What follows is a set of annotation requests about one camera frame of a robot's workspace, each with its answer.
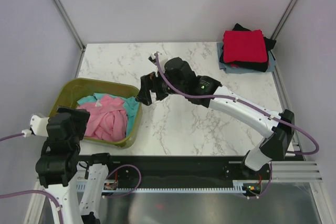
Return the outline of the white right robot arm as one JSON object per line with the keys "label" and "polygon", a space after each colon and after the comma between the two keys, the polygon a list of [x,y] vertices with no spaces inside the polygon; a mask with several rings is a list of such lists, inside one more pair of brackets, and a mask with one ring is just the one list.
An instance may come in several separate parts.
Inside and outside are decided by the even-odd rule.
{"label": "white right robot arm", "polygon": [[146,106],[152,104],[152,95],[162,101],[171,94],[179,94],[192,104],[201,105],[228,114],[263,136],[261,142],[248,151],[240,166],[241,174],[254,178],[271,161],[283,161],[289,153],[293,138],[294,113],[268,110],[236,95],[229,88],[209,76],[199,76],[180,57],[171,58],[161,65],[159,53],[149,56],[157,67],[141,77],[141,89],[136,100]]}

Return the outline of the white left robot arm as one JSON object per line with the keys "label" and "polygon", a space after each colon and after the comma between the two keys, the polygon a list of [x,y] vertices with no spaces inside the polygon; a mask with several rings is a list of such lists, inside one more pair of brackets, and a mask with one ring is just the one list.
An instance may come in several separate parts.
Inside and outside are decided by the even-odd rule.
{"label": "white left robot arm", "polygon": [[[80,155],[89,112],[59,106],[55,115],[31,118],[33,133],[45,136],[41,155],[36,163],[43,192],[49,198],[55,223],[101,223],[99,206],[106,178],[115,173],[108,153]],[[88,163],[87,181],[81,200],[77,197],[77,165]]]}

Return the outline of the olive green plastic bin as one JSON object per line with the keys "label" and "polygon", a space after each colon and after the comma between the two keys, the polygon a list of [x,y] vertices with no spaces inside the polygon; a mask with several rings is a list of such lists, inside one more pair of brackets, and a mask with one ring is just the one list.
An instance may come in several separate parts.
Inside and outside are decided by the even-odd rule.
{"label": "olive green plastic bin", "polygon": [[[128,84],[121,84],[115,82],[107,82],[102,80],[76,78],[67,82],[60,90],[58,97],[51,109],[49,116],[56,114],[59,106],[66,106],[69,108],[76,108],[77,101],[81,98],[93,95],[94,93],[107,93],[116,95],[122,98],[134,98],[139,93],[139,89]],[[142,106],[139,105],[137,113],[134,116],[134,123],[129,134],[123,140],[117,142],[98,140],[91,137],[85,137],[84,140],[90,143],[105,146],[115,146],[116,148],[129,148],[135,142],[137,133],[139,131],[140,122],[142,119]]]}

